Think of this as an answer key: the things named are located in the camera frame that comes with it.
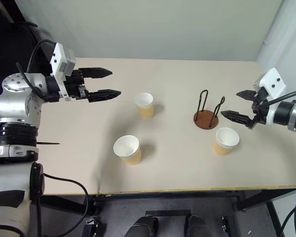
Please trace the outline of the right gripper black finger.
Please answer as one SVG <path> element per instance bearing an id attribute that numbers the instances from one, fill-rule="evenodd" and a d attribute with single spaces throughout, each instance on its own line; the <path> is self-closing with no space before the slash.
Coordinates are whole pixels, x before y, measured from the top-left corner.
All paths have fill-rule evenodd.
<path id="1" fill-rule="evenodd" d="M 253 90 L 243 90 L 238 93 L 236 93 L 237 96 L 239 96 L 242 99 L 248 100 L 248 101 L 255 101 L 256 92 Z"/>
<path id="2" fill-rule="evenodd" d="M 246 115 L 242 115 L 236 111 L 221 111 L 221 114 L 228 120 L 232 121 L 232 122 L 236 122 L 242 125 L 247 125 L 247 123 L 249 122 L 249 117 Z"/>

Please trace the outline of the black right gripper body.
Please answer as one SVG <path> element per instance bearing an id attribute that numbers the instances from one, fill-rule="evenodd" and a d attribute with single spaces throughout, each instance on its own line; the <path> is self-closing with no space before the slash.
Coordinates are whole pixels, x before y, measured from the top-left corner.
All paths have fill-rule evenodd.
<path id="1" fill-rule="evenodd" d="M 268 114 L 268 107 L 255 109 L 255 106 L 262 105 L 267 102 L 268 93 L 265 88 L 261 88 L 258 92 L 250 91 L 249 101 L 252 101 L 252 110 L 255 116 L 253 119 L 247 121 L 246 126 L 253 129 L 257 123 L 266 124 L 266 117 Z"/>

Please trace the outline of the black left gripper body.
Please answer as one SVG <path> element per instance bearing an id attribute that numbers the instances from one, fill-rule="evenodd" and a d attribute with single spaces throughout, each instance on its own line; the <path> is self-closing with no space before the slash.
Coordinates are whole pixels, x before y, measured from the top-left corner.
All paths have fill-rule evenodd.
<path id="1" fill-rule="evenodd" d="M 84 85 L 84 77 L 81 70 L 73 70 L 70 76 L 66 76 L 64 81 L 67 93 L 76 100 L 87 99 L 87 89 Z"/>

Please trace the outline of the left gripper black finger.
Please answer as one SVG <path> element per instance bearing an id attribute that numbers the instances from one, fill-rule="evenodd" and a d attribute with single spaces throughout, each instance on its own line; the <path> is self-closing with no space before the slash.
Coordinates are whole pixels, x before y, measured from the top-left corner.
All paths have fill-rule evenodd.
<path id="1" fill-rule="evenodd" d="M 104 68 L 79 68 L 84 78 L 100 79 L 112 75 L 112 72 Z"/>
<path id="2" fill-rule="evenodd" d="M 120 94 L 121 94 L 121 91 L 116 91 L 112 89 L 103 89 L 103 90 L 98 90 L 96 92 L 89 92 L 87 99 L 89 103 L 107 101 L 107 100 L 116 98 Z"/>

